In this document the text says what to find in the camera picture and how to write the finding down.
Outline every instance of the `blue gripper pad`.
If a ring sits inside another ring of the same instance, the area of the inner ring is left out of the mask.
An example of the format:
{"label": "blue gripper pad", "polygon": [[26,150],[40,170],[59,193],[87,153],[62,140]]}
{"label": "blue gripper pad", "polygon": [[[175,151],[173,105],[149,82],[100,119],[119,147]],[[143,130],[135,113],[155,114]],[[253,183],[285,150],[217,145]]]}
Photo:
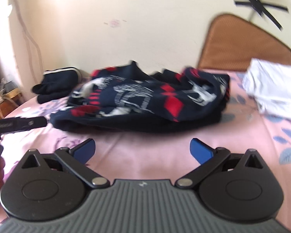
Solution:
{"label": "blue gripper pad", "polygon": [[96,144],[91,138],[71,149],[70,154],[82,164],[85,164],[95,154]]}
{"label": "blue gripper pad", "polygon": [[215,150],[199,139],[193,138],[190,143],[190,153],[202,165],[213,157]]}

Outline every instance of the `white fabric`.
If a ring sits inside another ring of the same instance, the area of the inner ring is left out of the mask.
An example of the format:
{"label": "white fabric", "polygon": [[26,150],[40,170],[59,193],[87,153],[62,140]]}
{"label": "white fabric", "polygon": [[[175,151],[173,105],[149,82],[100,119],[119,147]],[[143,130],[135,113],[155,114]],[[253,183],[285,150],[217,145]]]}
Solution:
{"label": "white fabric", "polygon": [[257,101],[260,113],[291,119],[291,66],[252,59],[243,87]]}

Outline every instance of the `brown woven mat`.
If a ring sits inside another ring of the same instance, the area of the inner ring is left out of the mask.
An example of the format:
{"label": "brown woven mat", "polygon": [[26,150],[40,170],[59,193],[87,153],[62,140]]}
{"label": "brown woven mat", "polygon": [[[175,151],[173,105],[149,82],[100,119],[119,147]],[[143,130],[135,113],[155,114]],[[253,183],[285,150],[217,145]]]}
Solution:
{"label": "brown woven mat", "polygon": [[223,14],[210,25],[198,68],[246,71],[252,58],[291,65],[291,49],[252,23]]}

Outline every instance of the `bed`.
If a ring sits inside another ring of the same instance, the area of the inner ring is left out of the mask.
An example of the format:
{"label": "bed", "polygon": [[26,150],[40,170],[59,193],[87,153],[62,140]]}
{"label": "bed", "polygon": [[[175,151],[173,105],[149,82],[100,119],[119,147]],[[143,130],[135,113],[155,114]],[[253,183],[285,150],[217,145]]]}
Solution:
{"label": "bed", "polygon": [[[215,59],[210,63],[204,62],[208,53],[205,50],[202,53],[203,63],[199,64],[201,68],[216,66]],[[111,182],[114,179],[170,179],[174,183],[179,177],[199,166],[189,148],[191,139],[197,137],[212,148],[225,147],[232,153],[244,153],[248,148],[257,149],[284,192],[284,203],[277,219],[291,230],[291,120],[259,114],[254,99],[248,97],[242,87],[244,72],[239,72],[242,70],[245,69],[241,67],[237,72],[207,70],[230,75],[230,101],[220,123],[201,129],[173,134],[94,129],[68,133],[53,128],[49,123],[44,128],[6,134],[2,136],[1,141],[4,146],[2,156],[6,161],[5,179],[28,149],[35,148],[40,153],[53,153],[60,147],[73,148],[92,138],[96,142],[96,151],[87,166]],[[33,98],[8,117],[49,118],[49,115],[63,107],[65,102],[66,98],[62,98],[39,105],[36,98]],[[6,214],[0,205],[0,223],[5,218]]]}

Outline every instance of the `silver screw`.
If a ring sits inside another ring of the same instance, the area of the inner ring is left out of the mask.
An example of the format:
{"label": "silver screw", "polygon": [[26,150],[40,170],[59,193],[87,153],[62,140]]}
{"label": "silver screw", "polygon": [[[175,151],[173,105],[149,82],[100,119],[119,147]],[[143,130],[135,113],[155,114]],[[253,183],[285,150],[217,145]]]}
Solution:
{"label": "silver screw", "polygon": [[104,185],[107,183],[107,179],[105,179],[104,177],[96,177],[92,179],[92,183],[93,185]]}
{"label": "silver screw", "polygon": [[177,181],[178,185],[181,187],[189,187],[193,184],[193,181],[187,178],[179,179]]}

